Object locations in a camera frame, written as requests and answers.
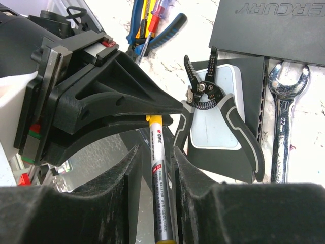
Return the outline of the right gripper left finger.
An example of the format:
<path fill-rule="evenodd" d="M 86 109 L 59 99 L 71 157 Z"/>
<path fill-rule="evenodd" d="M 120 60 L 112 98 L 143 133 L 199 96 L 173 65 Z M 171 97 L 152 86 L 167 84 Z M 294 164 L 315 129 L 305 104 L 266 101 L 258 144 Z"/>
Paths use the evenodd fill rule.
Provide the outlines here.
<path fill-rule="evenodd" d="M 135 243 L 142 148 L 68 193 L 1 188 L 1 243 Z"/>

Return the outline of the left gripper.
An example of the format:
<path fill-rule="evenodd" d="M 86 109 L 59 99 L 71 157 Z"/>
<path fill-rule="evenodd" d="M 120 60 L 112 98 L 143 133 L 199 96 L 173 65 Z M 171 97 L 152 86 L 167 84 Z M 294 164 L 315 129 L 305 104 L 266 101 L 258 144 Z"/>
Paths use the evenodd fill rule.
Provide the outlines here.
<path fill-rule="evenodd" d="M 93 142 L 149 127 L 146 115 L 182 110 L 106 33 L 44 36 L 31 58 L 37 75 L 14 140 L 25 163 L 60 166 Z"/>

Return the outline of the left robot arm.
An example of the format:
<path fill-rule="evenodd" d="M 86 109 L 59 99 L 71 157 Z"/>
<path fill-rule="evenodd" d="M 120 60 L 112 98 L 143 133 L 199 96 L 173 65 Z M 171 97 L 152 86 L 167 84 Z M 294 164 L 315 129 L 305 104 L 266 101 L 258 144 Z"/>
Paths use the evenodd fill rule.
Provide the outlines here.
<path fill-rule="evenodd" d="M 105 32 L 61 38 L 1 6 L 1 146 L 32 165 L 62 165 L 107 136 L 164 125 L 179 101 Z"/>

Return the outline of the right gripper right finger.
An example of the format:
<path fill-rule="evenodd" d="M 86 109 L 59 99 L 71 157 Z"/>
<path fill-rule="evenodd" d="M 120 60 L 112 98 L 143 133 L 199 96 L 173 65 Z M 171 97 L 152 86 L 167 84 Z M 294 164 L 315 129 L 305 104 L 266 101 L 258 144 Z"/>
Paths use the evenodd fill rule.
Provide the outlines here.
<path fill-rule="evenodd" d="M 179 243 L 324 243 L 324 187 L 217 183 L 177 147 Z"/>

